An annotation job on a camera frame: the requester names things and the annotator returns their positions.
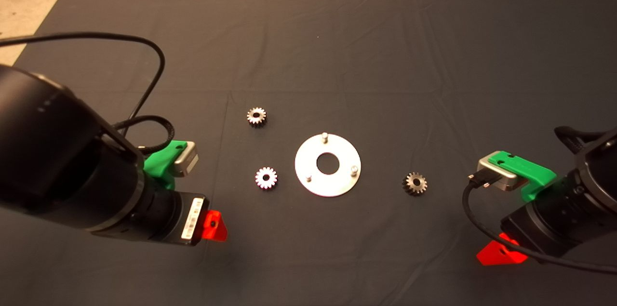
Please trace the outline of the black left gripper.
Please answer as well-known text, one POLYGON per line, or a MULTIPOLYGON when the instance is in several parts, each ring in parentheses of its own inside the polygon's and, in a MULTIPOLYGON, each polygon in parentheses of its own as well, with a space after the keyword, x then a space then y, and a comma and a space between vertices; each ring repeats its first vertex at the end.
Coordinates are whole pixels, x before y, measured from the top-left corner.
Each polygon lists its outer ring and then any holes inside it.
POLYGON ((208 210, 209 199, 199 193, 171 193, 171 215, 153 236, 153 241, 182 246, 198 245, 201 240, 225 242, 228 230, 219 211, 208 210))

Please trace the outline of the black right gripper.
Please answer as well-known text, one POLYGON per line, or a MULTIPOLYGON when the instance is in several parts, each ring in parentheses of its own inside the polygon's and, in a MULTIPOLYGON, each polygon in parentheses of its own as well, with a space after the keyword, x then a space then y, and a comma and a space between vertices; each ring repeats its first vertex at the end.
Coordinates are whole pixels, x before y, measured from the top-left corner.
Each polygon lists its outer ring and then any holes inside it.
MULTIPOLYGON (((505 216, 501 230, 524 248, 543 254, 565 254, 596 238, 596 225, 581 204, 584 199, 570 182, 556 182, 505 216)), ((492 266, 518 265, 528 257, 491 240, 476 258, 481 265, 492 266)))

